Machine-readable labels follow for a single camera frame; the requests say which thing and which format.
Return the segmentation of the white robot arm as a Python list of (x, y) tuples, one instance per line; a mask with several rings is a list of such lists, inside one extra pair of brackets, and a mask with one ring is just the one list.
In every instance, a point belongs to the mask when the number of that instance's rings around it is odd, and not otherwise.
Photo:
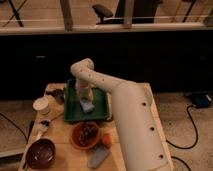
[(71, 65), (80, 81), (111, 94), (111, 109), (126, 171), (173, 171), (151, 111), (152, 94), (140, 84), (94, 70), (86, 58)]

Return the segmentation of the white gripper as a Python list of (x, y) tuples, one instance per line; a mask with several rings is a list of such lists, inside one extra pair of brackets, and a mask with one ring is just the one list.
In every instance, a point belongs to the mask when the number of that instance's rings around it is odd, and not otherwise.
[(89, 101), (93, 100), (92, 88), (88, 82), (77, 79), (75, 83), (75, 89), (77, 96), (80, 99), (87, 99)]

